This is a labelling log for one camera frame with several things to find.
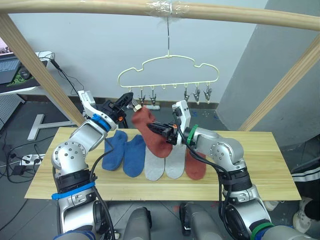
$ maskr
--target blue sock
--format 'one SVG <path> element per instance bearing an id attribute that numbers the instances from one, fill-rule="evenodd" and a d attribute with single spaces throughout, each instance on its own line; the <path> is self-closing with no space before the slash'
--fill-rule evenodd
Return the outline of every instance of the blue sock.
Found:
<path id="1" fill-rule="evenodd" d="M 124 131 L 116 130 L 113 137 L 108 138 L 108 141 L 113 146 L 113 151 L 103 157 L 102 168 L 108 171 L 116 170 L 125 154 L 125 143 L 128 140 L 128 136 Z M 111 147 L 104 141 L 104 152 L 110 151 Z"/>
<path id="2" fill-rule="evenodd" d="M 135 135 L 124 145 L 123 171 L 129 177 L 141 174 L 145 166 L 146 144 L 141 135 Z"/>

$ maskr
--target mouse pad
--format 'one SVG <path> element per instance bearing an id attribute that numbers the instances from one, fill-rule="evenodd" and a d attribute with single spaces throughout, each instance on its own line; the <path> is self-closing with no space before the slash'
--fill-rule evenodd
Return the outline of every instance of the mouse pad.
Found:
<path id="1" fill-rule="evenodd" d="M 48 61 L 42 61 L 42 62 L 45 66 L 47 66 Z M 29 79 L 23 79 L 18 71 L 14 79 L 12 80 L 12 82 L 0 84 L 0 93 L 26 89 L 26 88 L 36 87 L 36 86 L 40 86 L 40 84 L 37 82 L 37 80 L 33 76 L 31 76 Z"/>

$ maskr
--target red sock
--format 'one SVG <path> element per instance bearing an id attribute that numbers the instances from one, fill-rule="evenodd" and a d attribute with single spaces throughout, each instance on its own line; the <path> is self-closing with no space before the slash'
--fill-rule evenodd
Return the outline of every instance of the red sock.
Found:
<path id="1" fill-rule="evenodd" d="M 202 179 L 206 174 L 206 164 L 198 161 L 190 154 L 190 150 L 187 148 L 185 152 L 185 172 L 189 178 L 194 180 Z"/>
<path id="2" fill-rule="evenodd" d="M 172 145 L 166 143 L 166 139 L 163 136 L 154 133 L 148 128 L 147 124 L 155 120 L 155 116 L 153 116 L 146 107 L 135 112 L 131 119 L 134 126 L 140 131 L 145 144 L 153 155 L 158 158 L 166 158 L 171 153 Z"/>

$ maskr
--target computer mouse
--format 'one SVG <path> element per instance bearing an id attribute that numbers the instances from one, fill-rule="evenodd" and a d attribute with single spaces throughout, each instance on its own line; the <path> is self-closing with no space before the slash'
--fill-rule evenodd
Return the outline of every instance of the computer mouse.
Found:
<path id="1" fill-rule="evenodd" d="M 19 71 L 20 73 L 20 76 L 24 79 L 24 80 L 27 80 L 31 77 L 31 74 L 30 72 L 25 68 L 25 67 L 22 67 Z"/>

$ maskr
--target laptop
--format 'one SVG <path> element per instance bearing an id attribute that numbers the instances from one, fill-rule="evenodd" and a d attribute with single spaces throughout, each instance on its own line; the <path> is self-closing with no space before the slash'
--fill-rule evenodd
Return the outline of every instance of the laptop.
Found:
<path id="1" fill-rule="evenodd" d="M 0 38 L 0 84 L 11 83 L 19 67 L 19 59 Z"/>

